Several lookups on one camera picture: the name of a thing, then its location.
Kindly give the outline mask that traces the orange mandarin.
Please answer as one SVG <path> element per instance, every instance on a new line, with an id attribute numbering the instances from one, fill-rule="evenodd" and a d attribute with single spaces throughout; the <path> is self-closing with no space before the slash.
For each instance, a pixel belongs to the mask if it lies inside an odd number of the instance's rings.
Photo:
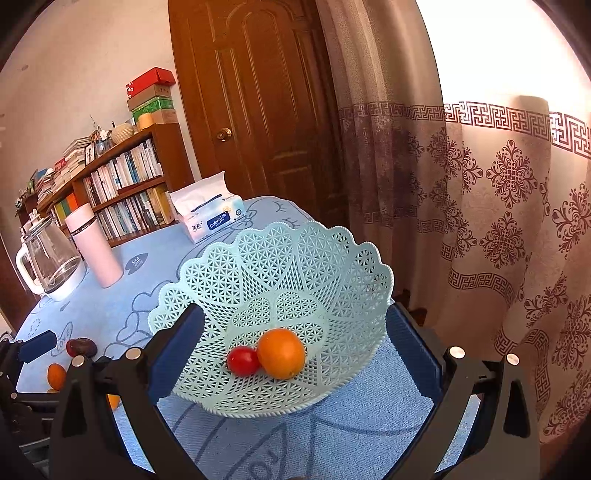
<path id="1" fill-rule="evenodd" d="M 108 403 L 111 407 L 111 410 L 115 411 L 120 404 L 120 398 L 117 395 L 108 394 L 107 400 L 108 400 Z"/>
<path id="2" fill-rule="evenodd" d="M 47 382 L 52 390 L 60 391 L 66 380 L 66 370 L 57 363 L 52 363 L 47 368 Z"/>

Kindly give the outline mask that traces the dark passion fruit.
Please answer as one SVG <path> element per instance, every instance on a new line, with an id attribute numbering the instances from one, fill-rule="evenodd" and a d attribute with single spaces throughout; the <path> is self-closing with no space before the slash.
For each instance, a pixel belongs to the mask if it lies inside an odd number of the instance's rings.
<path id="1" fill-rule="evenodd" d="M 76 356 L 93 358 L 97 354 L 97 346 L 89 338 L 74 338 L 66 342 L 66 352 L 71 358 Z"/>

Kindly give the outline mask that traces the glass electric kettle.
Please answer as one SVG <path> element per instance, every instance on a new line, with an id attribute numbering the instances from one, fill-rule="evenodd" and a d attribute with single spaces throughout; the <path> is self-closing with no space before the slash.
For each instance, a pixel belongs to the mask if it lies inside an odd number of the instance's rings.
<path id="1" fill-rule="evenodd" d="M 51 216 L 36 210 L 23 227 L 16 266 L 29 290 L 58 302 L 84 279 L 86 265 L 76 247 Z"/>

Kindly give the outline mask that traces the blue patterned tablecloth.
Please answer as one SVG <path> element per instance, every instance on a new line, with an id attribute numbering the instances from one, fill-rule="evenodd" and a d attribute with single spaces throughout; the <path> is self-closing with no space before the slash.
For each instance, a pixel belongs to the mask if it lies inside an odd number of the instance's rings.
<path id="1" fill-rule="evenodd" d="M 52 363 L 71 364 L 70 339 L 94 341 L 101 355 L 119 359 L 143 349 L 158 331 L 147 324 L 160 290 L 179 279 L 181 265 L 213 243 L 231 243 L 246 229 L 280 222 L 297 228 L 315 221 L 293 202 L 259 197 L 245 214 L 193 243 L 181 225 L 166 227 L 115 249 L 122 277 L 102 288 L 87 273 L 62 301 L 43 298 L 19 329 L 27 341 L 47 330 L 56 346 L 27 364 L 18 380 L 23 393 L 48 387 Z M 411 444 L 434 402 L 420 393 L 386 335 L 370 363 L 321 401 L 289 414 L 229 418 L 204 410 L 174 391 L 156 403 L 172 433 L 209 479 L 383 479 Z"/>

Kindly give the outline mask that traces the pink thermos bottle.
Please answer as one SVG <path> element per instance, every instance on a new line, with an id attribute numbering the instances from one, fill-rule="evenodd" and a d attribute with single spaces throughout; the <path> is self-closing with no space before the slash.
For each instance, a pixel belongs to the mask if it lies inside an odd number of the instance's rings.
<path id="1" fill-rule="evenodd" d="M 123 269 L 111 249 L 89 203 L 79 206 L 66 219 L 66 226 L 98 284 L 108 288 L 123 275 Z"/>

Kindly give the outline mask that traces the red tomato in basket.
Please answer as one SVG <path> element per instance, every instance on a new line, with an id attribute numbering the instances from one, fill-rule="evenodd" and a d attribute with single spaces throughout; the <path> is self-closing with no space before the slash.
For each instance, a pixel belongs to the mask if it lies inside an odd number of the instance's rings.
<path id="1" fill-rule="evenodd" d="M 259 356 L 256 349 L 247 346 L 236 346 L 226 357 L 226 366 L 231 373 L 238 377 L 255 375 L 260 369 Z"/>

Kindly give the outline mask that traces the wooden bookshelf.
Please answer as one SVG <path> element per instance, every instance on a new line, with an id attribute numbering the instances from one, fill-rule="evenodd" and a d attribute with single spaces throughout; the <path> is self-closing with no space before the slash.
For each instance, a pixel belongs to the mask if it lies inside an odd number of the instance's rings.
<path id="1" fill-rule="evenodd" d="M 179 126 L 154 124 L 96 158 L 34 207 L 66 231 L 65 217 L 88 204 L 109 244 L 118 246 L 172 224 L 165 194 L 192 181 Z"/>

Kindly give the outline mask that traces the orange in basket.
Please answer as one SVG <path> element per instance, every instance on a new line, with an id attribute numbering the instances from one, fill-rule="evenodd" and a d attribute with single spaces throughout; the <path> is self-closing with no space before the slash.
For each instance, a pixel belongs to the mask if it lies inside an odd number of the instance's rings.
<path id="1" fill-rule="evenodd" d="M 276 380 L 290 380 L 304 368 L 304 343 L 293 331 L 276 328 L 267 331 L 256 345 L 260 366 Z"/>

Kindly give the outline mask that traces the tissue pack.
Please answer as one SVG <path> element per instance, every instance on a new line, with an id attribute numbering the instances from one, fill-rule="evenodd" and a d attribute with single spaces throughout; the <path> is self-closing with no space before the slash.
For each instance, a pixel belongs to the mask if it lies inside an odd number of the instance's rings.
<path id="1" fill-rule="evenodd" d="M 245 214 L 242 197 L 228 190 L 225 172 L 201 179 L 169 194 L 178 223 L 197 243 Z"/>

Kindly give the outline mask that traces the mint lattice fruit basket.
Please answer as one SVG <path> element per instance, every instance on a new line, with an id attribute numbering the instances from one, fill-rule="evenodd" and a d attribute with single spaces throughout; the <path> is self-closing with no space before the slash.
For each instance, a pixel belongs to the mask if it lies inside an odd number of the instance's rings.
<path id="1" fill-rule="evenodd" d="M 311 221 L 246 229 L 184 262 L 159 292 L 151 331 L 170 327 L 189 305 L 204 330 L 175 384 L 176 394 L 229 418 L 269 417 L 307 408 L 345 385 L 373 359 L 386 335 L 394 274 L 374 244 L 344 227 Z M 228 370 L 231 349 L 256 345 L 277 328 L 304 344 L 294 378 Z"/>

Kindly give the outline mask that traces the woven round basket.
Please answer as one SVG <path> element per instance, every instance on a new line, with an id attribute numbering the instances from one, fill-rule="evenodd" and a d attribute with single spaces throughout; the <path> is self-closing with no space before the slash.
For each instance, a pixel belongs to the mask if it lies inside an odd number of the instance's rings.
<path id="1" fill-rule="evenodd" d="M 134 128 L 131 124 L 123 122 L 111 129 L 111 140 L 114 145 L 118 145 L 134 135 Z"/>

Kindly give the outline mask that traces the yellow cylinder candle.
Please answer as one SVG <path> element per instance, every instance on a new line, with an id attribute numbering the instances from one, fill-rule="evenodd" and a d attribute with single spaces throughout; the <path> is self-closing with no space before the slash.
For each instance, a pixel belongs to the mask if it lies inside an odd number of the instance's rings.
<path id="1" fill-rule="evenodd" d="M 137 127 L 139 131 L 149 128 L 154 124 L 154 119 L 150 112 L 142 113 L 137 118 Z"/>

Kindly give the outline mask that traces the green box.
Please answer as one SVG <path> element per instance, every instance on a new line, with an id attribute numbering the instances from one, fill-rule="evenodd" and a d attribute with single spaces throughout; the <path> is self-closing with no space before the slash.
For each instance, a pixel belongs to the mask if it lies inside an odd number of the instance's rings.
<path id="1" fill-rule="evenodd" d="M 135 122 L 138 121 L 140 115 L 145 113 L 153 113 L 158 110 L 172 110 L 174 108 L 171 98 L 164 96 L 155 96 L 142 104 L 138 105 L 132 110 L 132 117 Z"/>

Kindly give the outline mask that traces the brown cardboard box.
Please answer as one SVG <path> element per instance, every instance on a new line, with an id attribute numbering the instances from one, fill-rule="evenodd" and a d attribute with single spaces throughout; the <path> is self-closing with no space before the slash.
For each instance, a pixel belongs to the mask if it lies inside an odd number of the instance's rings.
<path id="1" fill-rule="evenodd" d="M 154 97 L 165 97 L 170 98 L 171 92 L 170 87 L 165 85 L 156 85 L 153 84 L 148 88 L 140 91 L 133 97 L 127 100 L 128 110 L 132 111 L 133 109 L 137 108 L 138 106 L 142 105 L 143 103 L 151 100 Z"/>

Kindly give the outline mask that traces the brass door knob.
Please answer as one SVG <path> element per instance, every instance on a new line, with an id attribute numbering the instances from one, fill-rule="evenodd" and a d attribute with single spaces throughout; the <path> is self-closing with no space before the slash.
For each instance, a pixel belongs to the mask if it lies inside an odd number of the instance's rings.
<path id="1" fill-rule="evenodd" d="M 231 128 L 228 128 L 228 127 L 221 128 L 221 130 L 219 130 L 215 135 L 215 138 L 217 138 L 217 140 L 219 142 L 226 142 L 226 141 L 230 140 L 232 137 L 233 137 L 232 130 L 231 130 Z"/>

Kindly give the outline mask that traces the red box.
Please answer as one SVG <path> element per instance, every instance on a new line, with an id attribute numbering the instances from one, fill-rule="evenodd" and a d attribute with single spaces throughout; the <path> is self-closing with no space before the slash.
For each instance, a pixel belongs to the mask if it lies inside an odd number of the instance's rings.
<path id="1" fill-rule="evenodd" d="M 126 84 L 127 98 L 131 99 L 152 85 L 172 86 L 176 83 L 170 70 L 153 67 Z"/>

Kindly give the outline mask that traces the patterned curtain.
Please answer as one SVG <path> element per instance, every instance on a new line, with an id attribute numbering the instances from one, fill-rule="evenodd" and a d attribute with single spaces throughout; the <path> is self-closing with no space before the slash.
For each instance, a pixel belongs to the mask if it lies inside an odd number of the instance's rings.
<path id="1" fill-rule="evenodd" d="M 590 80 L 532 1 L 318 3 L 356 237 L 448 343 L 590 410 Z"/>

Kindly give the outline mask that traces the brown wooden door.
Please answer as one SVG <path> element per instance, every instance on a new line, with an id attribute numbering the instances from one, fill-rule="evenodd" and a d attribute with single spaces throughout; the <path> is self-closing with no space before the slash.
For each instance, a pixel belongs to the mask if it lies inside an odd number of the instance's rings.
<path id="1" fill-rule="evenodd" d="M 349 223 L 329 55 L 314 1 L 171 1 L 177 83 L 202 177 Z M 219 142 L 216 133 L 231 128 Z"/>

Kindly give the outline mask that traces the picture frame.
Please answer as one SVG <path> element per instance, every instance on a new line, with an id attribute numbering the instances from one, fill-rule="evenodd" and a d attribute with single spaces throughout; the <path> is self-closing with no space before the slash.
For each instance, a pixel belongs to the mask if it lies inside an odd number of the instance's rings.
<path id="1" fill-rule="evenodd" d="M 85 152 L 85 164 L 89 165 L 95 160 L 95 147 L 93 143 L 87 145 L 84 149 Z"/>

